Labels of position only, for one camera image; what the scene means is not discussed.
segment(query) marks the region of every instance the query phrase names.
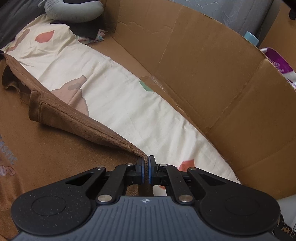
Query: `white bedsheet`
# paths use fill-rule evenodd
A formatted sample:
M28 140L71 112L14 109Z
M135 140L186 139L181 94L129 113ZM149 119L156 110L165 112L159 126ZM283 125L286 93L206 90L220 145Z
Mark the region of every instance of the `white bedsheet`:
M68 26L49 23L46 15L39 16L5 52L60 99L154 155L157 163L184 171L194 165L239 182L218 151L162 97L146 91L109 57L79 43ZM165 190L155 187L154 193L165 195Z

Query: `brown shape print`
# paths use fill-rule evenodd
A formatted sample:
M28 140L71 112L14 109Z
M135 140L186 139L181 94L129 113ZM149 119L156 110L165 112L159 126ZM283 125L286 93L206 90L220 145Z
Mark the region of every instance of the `brown shape print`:
M87 78L82 75L80 78L71 80L61 88L51 92L74 109L89 116L86 100L82 97L82 89L80 88L86 81Z
M194 159L188 160L188 161L183 161L181 165L179 166L178 170L182 172L186 172L188 168L190 167L195 167L194 165Z
M30 32L30 29L27 28L27 29L22 33L22 35L19 36L19 38L17 39L15 45L14 45L13 47L11 47L11 48L8 48L6 52L9 52L9 51L13 51L13 50L15 50L16 47L20 44L20 42L23 41L23 39L27 36L27 34L28 34L29 32Z
M54 35L54 30L46 33L41 33L35 38L35 41L37 41L38 43L46 43L49 40L51 40L53 35Z

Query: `cardboard box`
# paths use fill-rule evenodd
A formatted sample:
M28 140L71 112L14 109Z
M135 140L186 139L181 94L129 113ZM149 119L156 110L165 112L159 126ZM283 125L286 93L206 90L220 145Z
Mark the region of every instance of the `cardboard box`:
M296 93L255 46L172 1L104 6L110 36L91 47L168 101L243 184L276 199L296 193Z

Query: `folded cloth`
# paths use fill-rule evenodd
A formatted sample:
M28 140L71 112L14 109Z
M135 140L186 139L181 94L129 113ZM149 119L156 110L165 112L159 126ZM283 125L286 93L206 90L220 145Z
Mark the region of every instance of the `folded cloth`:
M90 44L90 43L103 41L104 36L105 36L105 31L100 29L95 40L91 40L90 38L82 37L82 36L78 36L78 35L76 35L76 39L82 44Z

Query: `leopard print fabric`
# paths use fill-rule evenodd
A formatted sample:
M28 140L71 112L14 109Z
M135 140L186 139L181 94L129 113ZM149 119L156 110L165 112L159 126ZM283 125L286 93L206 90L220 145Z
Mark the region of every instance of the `leopard print fabric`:
M282 214L281 214L281 216L280 216L280 218L278 220L277 226L282 231L284 231L285 233L287 233L288 235L290 235L291 238L295 238L296 237L296 233L293 231L293 229L291 227L289 227L288 225L285 224L284 217L282 216Z

